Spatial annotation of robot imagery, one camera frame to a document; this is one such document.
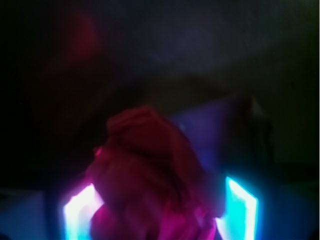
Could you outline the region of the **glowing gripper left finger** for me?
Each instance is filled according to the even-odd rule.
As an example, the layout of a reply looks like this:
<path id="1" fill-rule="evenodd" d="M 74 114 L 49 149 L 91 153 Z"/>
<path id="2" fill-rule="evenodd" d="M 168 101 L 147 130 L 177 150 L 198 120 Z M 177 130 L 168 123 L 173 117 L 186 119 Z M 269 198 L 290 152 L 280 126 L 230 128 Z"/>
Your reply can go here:
<path id="1" fill-rule="evenodd" d="M 80 185 L 62 205 L 63 238 L 91 240 L 91 223 L 103 200 L 92 183 Z"/>

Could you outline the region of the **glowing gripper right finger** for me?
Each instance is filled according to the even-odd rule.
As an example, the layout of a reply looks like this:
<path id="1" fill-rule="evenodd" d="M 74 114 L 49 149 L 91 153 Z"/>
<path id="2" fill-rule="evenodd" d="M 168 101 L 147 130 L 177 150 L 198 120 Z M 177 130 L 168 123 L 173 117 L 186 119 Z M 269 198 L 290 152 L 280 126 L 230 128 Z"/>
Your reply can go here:
<path id="1" fill-rule="evenodd" d="M 223 240 L 255 240 L 258 229 L 258 198 L 230 176 L 225 178 L 225 212 L 216 219 Z"/>

